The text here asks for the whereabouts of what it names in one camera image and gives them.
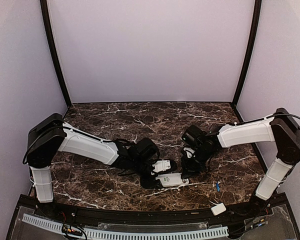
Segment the white remote control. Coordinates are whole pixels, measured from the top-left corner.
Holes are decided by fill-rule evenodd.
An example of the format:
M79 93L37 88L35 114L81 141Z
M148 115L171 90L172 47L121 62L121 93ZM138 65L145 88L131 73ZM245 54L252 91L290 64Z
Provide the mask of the white remote control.
M190 183L189 179L182 178L182 174L179 172L160 174L155 179L159 180L163 188L185 186Z

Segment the white battery cover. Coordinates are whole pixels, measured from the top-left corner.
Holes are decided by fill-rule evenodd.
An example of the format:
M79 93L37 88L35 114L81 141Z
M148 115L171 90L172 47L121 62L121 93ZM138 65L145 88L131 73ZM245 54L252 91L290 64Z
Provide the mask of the white battery cover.
M224 203L219 203L211 207L210 210L214 216L217 216L224 213L227 210L227 208L224 205Z

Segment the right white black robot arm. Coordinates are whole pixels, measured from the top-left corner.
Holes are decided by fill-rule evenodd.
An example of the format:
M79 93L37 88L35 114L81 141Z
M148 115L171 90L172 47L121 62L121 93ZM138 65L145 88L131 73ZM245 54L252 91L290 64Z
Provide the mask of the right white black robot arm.
M266 208L274 192L300 162L300 116L283 107L258 119L226 123L211 130L191 125L181 139L185 142L181 166L186 178L206 171L210 159L221 149L255 145L266 171L245 205L244 215L250 217Z

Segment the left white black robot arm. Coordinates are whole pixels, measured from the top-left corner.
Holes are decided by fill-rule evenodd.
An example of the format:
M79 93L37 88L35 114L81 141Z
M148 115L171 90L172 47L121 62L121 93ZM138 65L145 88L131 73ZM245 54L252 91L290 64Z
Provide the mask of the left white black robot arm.
M145 181L145 188L160 186L158 175L170 168L164 160L153 158L159 157L160 151L149 138L136 143L122 138L103 139L73 127L59 113L54 113L29 131L22 159L22 163L30 168L40 208L50 218L57 218L61 213L60 206L53 201L50 168L58 152L86 157L117 169L132 170Z

